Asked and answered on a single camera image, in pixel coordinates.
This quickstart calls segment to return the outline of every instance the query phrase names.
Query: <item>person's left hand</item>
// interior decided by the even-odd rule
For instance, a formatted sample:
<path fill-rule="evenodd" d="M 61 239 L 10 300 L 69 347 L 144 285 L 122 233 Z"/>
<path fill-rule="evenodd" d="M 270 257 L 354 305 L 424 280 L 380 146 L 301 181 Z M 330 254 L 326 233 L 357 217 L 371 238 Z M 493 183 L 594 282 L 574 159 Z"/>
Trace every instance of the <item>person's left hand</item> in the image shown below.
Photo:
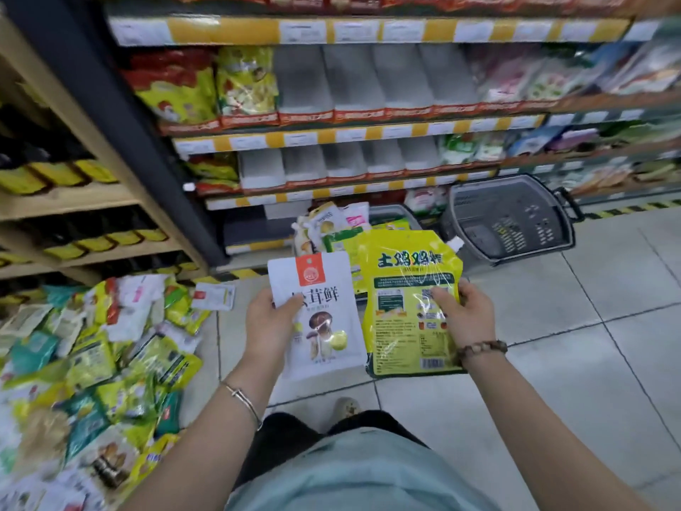
<path fill-rule="evenodd" d="M 271 370 L 279 376 L 284 368 L 284 353 L 293 334 L 295 314 L 302 307 L 302 294 L 292 296 L 275 309 L 272 290 L 261 290 L 246 312 L 246 350 L 243 359 L 258 369 Z"/>

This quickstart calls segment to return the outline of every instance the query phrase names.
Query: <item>brown bracelet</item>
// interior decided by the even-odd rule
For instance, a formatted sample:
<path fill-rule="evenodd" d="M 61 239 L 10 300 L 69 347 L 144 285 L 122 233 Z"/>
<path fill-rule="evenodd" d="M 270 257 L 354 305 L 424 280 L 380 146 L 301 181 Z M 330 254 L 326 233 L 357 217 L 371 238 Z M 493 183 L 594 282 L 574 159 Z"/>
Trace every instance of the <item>brown bracelet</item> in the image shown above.
<path fill-rule="evenodd" d="M 504 341 L 483 341 L 458 348 L 456 350 L 456 358 L 461 366 L 465 358 L 472 357 L 473 355 L 487 352 L 506 353 L 508 350 L 509 348 Z"/>

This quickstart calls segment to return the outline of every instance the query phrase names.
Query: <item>light blue shirt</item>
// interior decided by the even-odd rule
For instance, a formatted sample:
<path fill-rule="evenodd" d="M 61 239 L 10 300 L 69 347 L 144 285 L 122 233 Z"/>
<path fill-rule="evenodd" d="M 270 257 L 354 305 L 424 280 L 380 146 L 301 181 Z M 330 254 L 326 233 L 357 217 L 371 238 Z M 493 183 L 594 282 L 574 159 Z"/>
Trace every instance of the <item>light blue shirt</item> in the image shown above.
<path fill-rule="evenodd" d="M 438 454 L 356 429 L 319 443 L 232 493 L 226 511 L 499 511 Z"/>

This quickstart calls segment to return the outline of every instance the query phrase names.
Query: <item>white price label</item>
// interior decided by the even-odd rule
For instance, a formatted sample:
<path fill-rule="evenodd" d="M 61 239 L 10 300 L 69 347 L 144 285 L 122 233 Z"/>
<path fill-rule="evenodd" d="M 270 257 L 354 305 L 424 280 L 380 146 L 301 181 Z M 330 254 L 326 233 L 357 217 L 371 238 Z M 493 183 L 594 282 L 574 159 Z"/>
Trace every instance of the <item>white price label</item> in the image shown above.
<path fill-rule="evenodd" d="M 553 170 L 556 165 L 537 165 L 532 171 L 533 174 L 544 174 Z"/>
<path fill-rule="evenodd" d="M 352 20 L 334 22 L 335 43 L 377 43 L 379 20 Z"/>
<path fill-rule="evenodd" d="M 355 192 L 354 187 L 331 187 L 329 193 L 331 197 L 351 196 Z"/>
<path fill-rule="evenodd" d="M 528 116 L 514 116 L 511 119 L 509 128 L 532 128 L 537 125 L 539 115 L 532 114 Z"/>
<path fill-rule="evenodd" d="M 638 120 L 641 118 L 644 109 L 627 109 L 622 111 L 620 115 L 620 120 Z"/>
<path fill-rule="evenodd" d="M 324 20 L 281 20 L 279 43 L 282 45 L 323 45 L 326 43 Z"/>
<path fill-rule="evenodd" d="M 421 178 L 416 178 L 416 179 L 405 179 L 404 180 L 404 188 L 421 188 L 425 187 L 426 183 L 426 178 L 421 177 Z"/>
<path fill-rule="evenodd" d="M 561 170 L 579 170 L 582 168 L 584 162 L 583 161 L 567 161 L 563 163 L 563 166 L 560 167 Z"/>
<path fill-rule="evenodd" d="M 425 20 L 387 20 L 383 23 L 384 43 L 420 43 L 426 32 Z"/>
<path fill-rule="evenodd" d="M 411 137 L 411 124 L 409 125 L 391 125 L 383 128 L 381 134 L 383 139 L 391 138 L 408 138 Z"/>
<path fill-rule="evenodd" d="M 317 145 L 317 133 L 284 133 L 284 145 L 300 147 L 302 145 Z"/>
<path fill-rule="evenodd" d="M 428 124 L 427 134 L 452 134 L 454 132 L 454 122 L 433 122 Z"/>
<path fill-rule="evenodd" d="M 629 32 L 622 38 L 623 41 L 650 41 L 660 26 L 659 20 L 637 21 Z"/>
<path fill-rule="evenodd" d="M 175 141 L 175 150 L 178 154 L 212 154 L 215 152 L 215 144 L 211 139 L 190 139 L 187 141 Z"/>
<path fill-rule="evenodd" d="M 448 176 L 439 176 L 435 180 L 437 181 L 438 185 L 450 185 L 457 179 L 459 179 L 458 174 L 450 174 Z"/>
<path fill-rule="evenodd" d="M 564 127 L 566 125 L 570 125 L 572 123 L 572 120 L 575 119 L 575 114 L 574 113 L 566 113 L 566 114 L 552 114 L 551 118 L 549 119 L 547 126 L 553 127 Z"/>
<path fill-rule="evenodd" d="M 366 139 L 366 127 L 340 128 L 336 130 L 336 143 L 363 142 Z"/>
<path fill-rule="evenodd" d="M 366 186 L 368 192 L 387 192 L 389 185 L 387 182 L 372 182 Z"/>
<path fill-rule="evenodd" d="M 583 116 L 581 123 L 599 123 L 608 117 L 608 111 L 591 111 Z"/>
<path fill-rule="evenodd" d="M 666 153 L 660 154 L 658 159 L 671 159 L 677 157 L 679 154 L 678 150 L 668 150 Z"/>
<path fill-rule="evenodd" d="M 522 20 L 515 26 L 513 41 L 544 42 L 551 31 L 551 20 Z"/>
<path fill-rule="evenodd" d="M 264 205 L 264 204 L 276 204 L 277 196 L 273 193 L 267 196 L 254 196 L 249 197 L 249 203 L 252 206 Z"/>
<path fill-rule="evenodd" d="M 229 146 L 232 147 L 232 150 L 255 150 L 258 148 L 268 148 L 267 139 L 265 138 L 264 134 L 230 137 Z"/>
<path fill-rule="evenodd" d="M 163 46 L 174 45 L 165 19 L 111 18 L 111 33 L 120 46 Z"/>
<path fill-rule="evenodd" d="M 597 21 L 568 21 L 563 24 L 563 29 L 558 37 L 559 42 L 588 42 L 596 31 Z"/>
<path fill-rule="evenodd" d="M 491 20 L 458 20 L 454 31 L 455 43 L 487 43 L 494 30 Z"/>
<path fill-rule="evenodd" d="M 314 199 L 312 190 L 303 190 L 302 192 L 288 192 L 286 194 L 287 201 L 311 201 Z"/>
<path fill-rule="evenodd" d="M 471 120 L 471 127 L 469 132 L 481 133 L 484 131 L 493 131 L 497 127 L 499 119 L 475 119 Z"/>
<path fill-rule="evenodd" d="M 490 171 L 485 170 L 482 172 L 469 172 L 468 173 L 468 180 L 472 181 L 474 179 L 487 179 L 489 175 L 491 174 Z"/>

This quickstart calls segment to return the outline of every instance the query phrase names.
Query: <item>package with mushroom picture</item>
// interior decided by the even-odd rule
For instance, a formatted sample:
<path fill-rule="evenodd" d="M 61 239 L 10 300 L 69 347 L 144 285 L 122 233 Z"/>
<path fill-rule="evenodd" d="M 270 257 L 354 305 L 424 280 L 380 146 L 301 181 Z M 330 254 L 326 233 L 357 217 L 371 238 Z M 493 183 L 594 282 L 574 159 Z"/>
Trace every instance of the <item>package with mushroom picture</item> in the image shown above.
<path fill-rule="evenodd" d="M 273 259 L 267 268 L 276 307 L 297 293 L 304 298 L 294 319 L 284 378 L 309 378 L 366 364 L 350 260 L 345 251 Z"/>

